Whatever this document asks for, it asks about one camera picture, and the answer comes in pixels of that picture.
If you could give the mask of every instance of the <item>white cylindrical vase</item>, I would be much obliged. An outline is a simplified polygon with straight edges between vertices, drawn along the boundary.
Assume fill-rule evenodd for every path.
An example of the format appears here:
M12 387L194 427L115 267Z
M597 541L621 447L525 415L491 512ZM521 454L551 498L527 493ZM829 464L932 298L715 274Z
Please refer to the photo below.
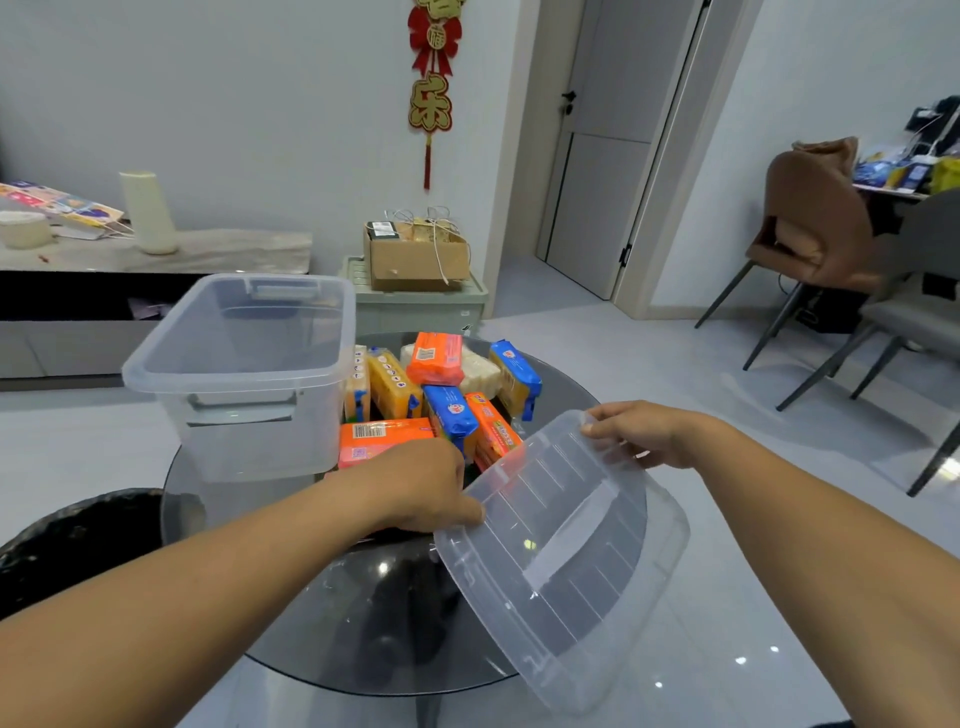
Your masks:
M136 247L149 255L177 251L177 229L153 172L121 172L127 214L133 224Z

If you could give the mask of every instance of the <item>hand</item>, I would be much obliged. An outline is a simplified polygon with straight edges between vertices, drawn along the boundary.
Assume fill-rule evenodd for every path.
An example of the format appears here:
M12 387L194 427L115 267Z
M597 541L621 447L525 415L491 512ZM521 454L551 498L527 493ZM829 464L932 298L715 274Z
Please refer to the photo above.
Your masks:
M637 461L643 468L664 464L692 468L692 440L698 425L710 419L699 412L642 400L599 404L587 413L598 421L595 425L583 426L587 437L626 440L636 451Z
M344 475L369 491L380 528L428 533L480 525L486 516L480 501L463 493L464 455L444 438L397 445Z

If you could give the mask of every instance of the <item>metal chair leg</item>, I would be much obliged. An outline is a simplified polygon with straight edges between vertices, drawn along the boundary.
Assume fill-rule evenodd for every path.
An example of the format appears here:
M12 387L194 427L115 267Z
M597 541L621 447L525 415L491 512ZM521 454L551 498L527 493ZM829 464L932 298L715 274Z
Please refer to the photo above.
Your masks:
M913 482L913 485L910 486L910 490L908 490L906 494L914 497L923 490L924 486L930 482L930 478L944 467L944 463L956 452L957 448L960 448L960 425L957 425L950 435L947 436L947 439L937 450L936 454L934 454L933 459L926 464L924 471L920 473L920 476Z
M786 323L786 320L790 318L795 310L797 310L797 306L800 305L800 296L804 293L807 287L808 286L806 283L797 283L797 285L793 287L793 290L790 291L790 295L786 297L786 301L783 303L783 308L780 309L780 313L777 314L777 318L771 322L770 326L767 327L767 330L765 330L763 335L760 336L760 340L756 342L756 346L750 353L747 363L743 365L744 372L750 369L750 365L754 363L754 359L756 359L760 352L763 351L763 347L767 345L770 339L777 335L777 332L780 331L780 329Z
M844 344L847 344L851 339L853 339L854 336L856 336L856 334L859 331L861 331L865 326L867 326L867 322L861 320L860 323L853 328L853 331L850 332L850 335L847 337L847 341L845 341ZM843 366L843 362L840 362L835 367L833 367L833 369L827 372L827 376L833 379L835 376L837 376L837 373L840 371L841 366Z
M727 285L727 287L723 289L723 292L719 296L717 296L716 301L710 304L710 308L708 308L707 312L700 317L700 321L696 323L696 326L694 326L694 328L700 328L703 322L706 321L710 317L710 315L712 315L712 313L717 309L717 306L719 306L723 301L726 300L726 298L730 295L733 289L740 284L740 281L743 280L743 277L746 276L748 273L750 273L750 269L753 268L755 265L756 263L754 263L752 260L748 260L746 262L743 268L740 269L740 272L736 274L733 277L733 280L731 280L730 283Z
M797 401L806 390L827 376L828 372L833 371L835 367L843 364L844 359L859 349L863 342L873 336L878 330L879 327L876 324L868 324L862 330L858 331L856 335L848 339L847 343L840 347L831 358L820 365L820 369L808 376L806 381L794 390L793 394L777 405L777 411L782 412Z
M860 394L865 390L874 379L876 375L883 371L884 367L889 364L894 356L897 355L897 352L903 348L903 345L906 344L906 339L902 336L894 336L890 340L890 343L887 344L887 348L883 350L883 353L880 355L880 358L876 361L876 364L870 368L870 371L867 372L867 375L863 377L856 389L853 390L853 394L850 395L851 400L855 400Z

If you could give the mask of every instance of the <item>barcode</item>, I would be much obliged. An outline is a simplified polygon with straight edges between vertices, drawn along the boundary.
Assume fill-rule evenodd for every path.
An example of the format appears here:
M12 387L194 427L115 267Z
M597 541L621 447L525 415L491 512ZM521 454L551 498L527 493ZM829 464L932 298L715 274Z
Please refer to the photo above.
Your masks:
M387 436L387 426L383 423L373 423L371 425L354 425L353 426L353 437L354 439L359 439L361 437L386 437Z

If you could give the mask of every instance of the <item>plastic box handle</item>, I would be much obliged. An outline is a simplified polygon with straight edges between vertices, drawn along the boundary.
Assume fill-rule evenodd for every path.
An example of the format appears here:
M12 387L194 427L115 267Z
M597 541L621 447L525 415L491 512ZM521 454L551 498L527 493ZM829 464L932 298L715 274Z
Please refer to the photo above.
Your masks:
M577 509L567 517L556 533L523 570L523 578L538 592L550 577L572 559L607 517L611 504L620 495L620 487L605 479Z
M315 301L320 297L320 282L305 279L296 283L275 280L247 280L247 295L256 301Z
M190 396L187 403L190 405L186 417L188 427L289 422L294 419L294 410L297 409L297 393L276 402L204 404L196 396Z

